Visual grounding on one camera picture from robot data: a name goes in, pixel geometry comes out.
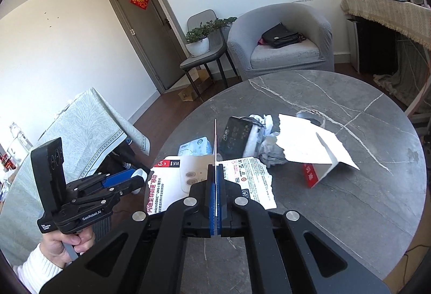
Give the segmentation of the white sleeve forearm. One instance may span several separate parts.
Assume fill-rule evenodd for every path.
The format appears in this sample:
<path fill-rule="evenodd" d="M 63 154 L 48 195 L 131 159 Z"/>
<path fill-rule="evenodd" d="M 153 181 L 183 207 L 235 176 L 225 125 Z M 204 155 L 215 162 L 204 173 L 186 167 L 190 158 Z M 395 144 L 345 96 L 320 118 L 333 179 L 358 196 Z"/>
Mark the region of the white sleeve forearm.
<path fill-rule="evenodd" d="M 22 265 L 12 268 L 21 283 L 33 294 L 39 293 L 45 283 L 63 271 L 42 254 L 39 244 Z"/>

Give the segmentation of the person's left hand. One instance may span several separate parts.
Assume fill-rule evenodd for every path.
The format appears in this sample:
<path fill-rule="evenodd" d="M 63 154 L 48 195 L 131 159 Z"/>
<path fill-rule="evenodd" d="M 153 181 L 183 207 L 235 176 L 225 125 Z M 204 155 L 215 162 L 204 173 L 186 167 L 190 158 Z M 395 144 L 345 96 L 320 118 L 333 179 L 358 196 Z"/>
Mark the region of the person's left hand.
<path fill-rule="evenodd" d="M 70 245 L 75 253 L 85 253 L 96 241 L 96 234 L 91 227 L 83 229 L 78 234 L 63 234 L 59 230 L 44 233 L 39 245 L 41 253 L 54 265 L 64 268 L 72 262 L 65 245 Z"/>

